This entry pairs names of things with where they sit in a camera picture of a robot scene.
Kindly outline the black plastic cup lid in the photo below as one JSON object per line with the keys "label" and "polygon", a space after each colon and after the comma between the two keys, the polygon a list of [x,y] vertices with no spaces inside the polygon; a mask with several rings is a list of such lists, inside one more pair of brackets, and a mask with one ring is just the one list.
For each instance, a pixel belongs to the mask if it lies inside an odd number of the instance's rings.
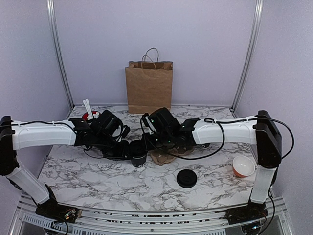
{"label": "black plastic cup lid", "polygon": [[141,140],[134,140],[129,143],[129,155],[132,159],[141,159],[146,157],[147,150]]}

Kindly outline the black paper coffee cup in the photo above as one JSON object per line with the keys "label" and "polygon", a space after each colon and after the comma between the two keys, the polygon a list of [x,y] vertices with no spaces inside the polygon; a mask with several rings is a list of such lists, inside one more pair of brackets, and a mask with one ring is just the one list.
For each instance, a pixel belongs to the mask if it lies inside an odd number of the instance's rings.
{"label": "black paper coffee cup", "polygon": [[147,150],[141,140],[134,140],[129,144],[129,156],[134,167],[142,167],[146,163]]}

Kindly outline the brown paper bag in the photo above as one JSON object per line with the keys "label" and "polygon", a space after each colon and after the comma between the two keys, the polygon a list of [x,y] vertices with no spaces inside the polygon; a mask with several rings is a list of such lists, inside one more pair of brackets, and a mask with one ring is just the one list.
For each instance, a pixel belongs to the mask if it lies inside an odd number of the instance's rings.
{"label": "brown paper bag", "polygon": [[131,114],[152,113],[159,108],[171,109],[173,62],[153,61],[148,53],[140,61],[125,67],[128,110]]}

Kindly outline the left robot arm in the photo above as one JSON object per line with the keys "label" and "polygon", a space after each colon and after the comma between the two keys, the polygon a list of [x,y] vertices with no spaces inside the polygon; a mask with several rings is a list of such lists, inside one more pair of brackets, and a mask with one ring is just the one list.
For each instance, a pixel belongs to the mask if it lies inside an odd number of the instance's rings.
{"label": "left robot arm", "polygon": [[3,116],[0,121],[0,174],[34,201],[36,214],[74,223],[81,210],[61,205],[52,189],[40,182],[17,160],[17,151],[36,146],[85,146],[101,151],[110,160],[128,160],[130,128],[112,112],[105,110],[97,118],[70,118],[62,121],[13,121]]}

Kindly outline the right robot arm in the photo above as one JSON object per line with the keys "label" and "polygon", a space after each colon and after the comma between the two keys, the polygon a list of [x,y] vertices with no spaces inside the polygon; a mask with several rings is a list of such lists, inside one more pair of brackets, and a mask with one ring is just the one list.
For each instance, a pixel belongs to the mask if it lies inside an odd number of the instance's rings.
{"label": "right robot arm", "polygon": [[227,209],[225,217],[229,224],[256,220],[268,215],[266,199],[274,184],[278,167],[286,157],[282,154],[282,135],[277,128],[280,121],[272,119],[265,110],[255,116],[217,120],[191,118],[179,123],[167,108],[152,114],[144,114],[141,127],[146,150],[161,150],[177,147],[193,147],[211,143],[246,143],[257,146],[257,173],[247,205]]}

